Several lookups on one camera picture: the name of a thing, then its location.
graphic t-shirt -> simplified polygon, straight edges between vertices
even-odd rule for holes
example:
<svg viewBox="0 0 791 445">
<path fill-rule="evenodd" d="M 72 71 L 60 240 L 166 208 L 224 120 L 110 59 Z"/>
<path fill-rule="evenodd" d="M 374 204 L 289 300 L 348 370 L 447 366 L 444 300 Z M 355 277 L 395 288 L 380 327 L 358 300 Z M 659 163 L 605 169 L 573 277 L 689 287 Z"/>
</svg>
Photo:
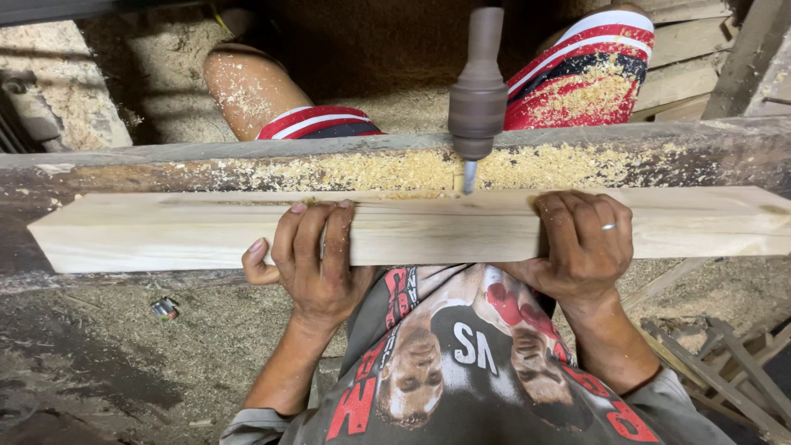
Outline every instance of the graphic t-shirt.
<svg viewBox="0 0 791 445">
<path fill-rule="evenodd" d="M 626 403 L 579 369 L 553 305 L 486 264 L 387 271 L 320 407 L 244 409 L 221 444 L 732 443 L 669 370 Z"/>
</svg>

red striped shorts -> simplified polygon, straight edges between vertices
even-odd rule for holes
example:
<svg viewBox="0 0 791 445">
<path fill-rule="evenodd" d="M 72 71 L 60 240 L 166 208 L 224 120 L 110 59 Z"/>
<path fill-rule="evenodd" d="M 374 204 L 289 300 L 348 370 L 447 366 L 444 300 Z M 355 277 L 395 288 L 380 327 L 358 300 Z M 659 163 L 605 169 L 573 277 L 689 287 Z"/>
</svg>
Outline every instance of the red striped shorts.
<svg viewBox="0 0 791 445">
<path fill-rule="evenodd" d="M 507 81 L 504 130 L 621 124 L 645 80 L 653 25 L 630 11 L 605 11 L 574 24 Z M 381 135 L 360 110 L 296 108 L 268 123 L 257 139 Z"/>
</svg>

drill press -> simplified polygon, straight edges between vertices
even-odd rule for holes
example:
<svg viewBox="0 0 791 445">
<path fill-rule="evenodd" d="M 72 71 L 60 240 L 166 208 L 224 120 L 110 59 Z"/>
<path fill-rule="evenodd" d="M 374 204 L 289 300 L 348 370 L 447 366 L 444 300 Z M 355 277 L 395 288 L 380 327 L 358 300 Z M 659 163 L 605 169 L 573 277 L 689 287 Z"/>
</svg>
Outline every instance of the drill press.
<svg viewBox="0 0 791 445">
<path fill-rule="evenodd" d="M 450 89 L 448 130 L 453 150 L 464 159 L 464 193 L 475 187 L 478 160 L 492 152 L 494 136 L 502 131 L 508 86 L 497 65 L 504 12 L 477 8 L 470 16 L 467 64 Z"/>
</svg>

hand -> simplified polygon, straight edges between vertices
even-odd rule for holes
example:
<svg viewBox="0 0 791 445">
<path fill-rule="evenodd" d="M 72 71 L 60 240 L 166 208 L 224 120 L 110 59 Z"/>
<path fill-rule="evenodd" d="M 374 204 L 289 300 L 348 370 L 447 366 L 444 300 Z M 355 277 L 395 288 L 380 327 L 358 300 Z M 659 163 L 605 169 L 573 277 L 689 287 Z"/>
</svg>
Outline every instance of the hand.
<svg viewBox="0 0 791 445">
<path fill-rule="evenodd" d="M 549 237 L 549 258 L 494 263 L 564 310 L 619 298 L 615 281 L 632 259 L 632 212 L 607 195 L 550 192 L 536 199 Z M 616 224 L 610 230 L 602 226 Z"/>
<path fill-rule="evenodd" d="M 354 203 L 327 201 L 308 207 L 296 203 L 280 218 L 272 260 L 263 263 L 267 242 L 256 241 L 242 256 L 251 284 L 280 283 L 291 295 L 292 321 L 313 330 L 338 328 L 362 300 L 376 274 L 373 266 L 349 266 L 349 229 Z M 324 258 L 320 239 L 324 226 Z"/>
</svg>

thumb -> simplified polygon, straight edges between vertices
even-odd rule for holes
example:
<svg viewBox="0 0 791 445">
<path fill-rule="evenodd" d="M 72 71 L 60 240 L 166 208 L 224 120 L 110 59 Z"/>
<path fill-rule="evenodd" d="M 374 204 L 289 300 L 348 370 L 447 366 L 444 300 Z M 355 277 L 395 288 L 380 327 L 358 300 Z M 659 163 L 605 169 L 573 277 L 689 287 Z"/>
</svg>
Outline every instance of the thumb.
<svg viewBox="0 0 791 445">
<path fill-rule="evenodd" d="M 533 289 L 546 293 L 552 267 L 549 258 L 531 258 L 519 262 L 491 263 L 491 265 L 499 268 L 517 280 L 525 282 Z"/>
<path fill-rule="evenodd" d="M 273 265 L 263 263 L 263 257 L 269 250 L 269 243 L 263 238 L 258 238 L 244 251 L 242 255 L 242 268 L 250 284 L 273 284 L 280 280 L 280 271 Z"/>
</svg>

